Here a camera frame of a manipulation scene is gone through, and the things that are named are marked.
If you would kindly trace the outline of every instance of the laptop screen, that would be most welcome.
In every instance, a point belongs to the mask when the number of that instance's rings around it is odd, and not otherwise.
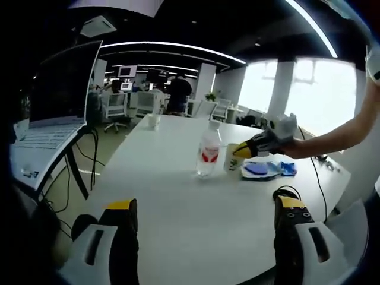
[[[72,47],[40,64],[30,94],[30,122],[84,117],[89,82],[101,43]]]

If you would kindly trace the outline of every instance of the floor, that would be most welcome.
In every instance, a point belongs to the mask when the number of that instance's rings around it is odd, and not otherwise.
[[[99,133],[97,160],[106,164],[120,143],[131,132],[131,128],[126,129],[119,127],[118,133],[115,132],[114,128],[111,128],[107,131],[107,133],[104,133],[103,126],[98,127],[97,130]],[[94,139],[92,135],[83,136],[79,140],[78,145],[86,156],[93,157]],[[92,160],[82,156],[76,145],[73,149],[82,179],[89,190],[93,162]],[[96,178],[102,175],[102,170],[103,166],[97,163]],[[46,199],[51,201],[50,204],[55,211],[59,211],[65,207],[68,195],[69,203],[67,209],[61,213],[58,213],[57,216],[60,220],[72,226],[78,215],[85,213],[85,199],[83,198],[72,174],[68,188],[68,169],[65,168],[51,184]],[[68,235],[71,234],[70,228],[64,223],[61,223],[61,229]],[[71,244],[72,240],[64,232],[60,231],[53,250],[55,261],[58,265],[63,265],[67,260]]]

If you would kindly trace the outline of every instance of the window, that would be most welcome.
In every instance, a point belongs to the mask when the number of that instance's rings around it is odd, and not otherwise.
[[[277,60],[255,62],[248,65],[239,105],[261,112],[268,112],[277,72]]]
[[[332,131],[354,117],[356,72],[353,64],[330,59],[296,62],[286,114],[313,135]]]

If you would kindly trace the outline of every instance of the human arm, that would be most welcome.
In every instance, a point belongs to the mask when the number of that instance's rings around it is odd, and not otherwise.
[[[294,158],[318,156],[346,150],[360,144],[371,131],[380,112],[380,87],[367,78],[366,96],[358,115],[337,129],[306,141],[296,140],[294,144],[282,148],[283,152]]]

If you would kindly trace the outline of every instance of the laptop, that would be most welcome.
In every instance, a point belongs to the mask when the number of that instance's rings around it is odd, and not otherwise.
[[[11,145],[13,176],[34,190],[87,125],[91,75],[102,42],[74,46],[43,61],[29,93],[28,129]]]

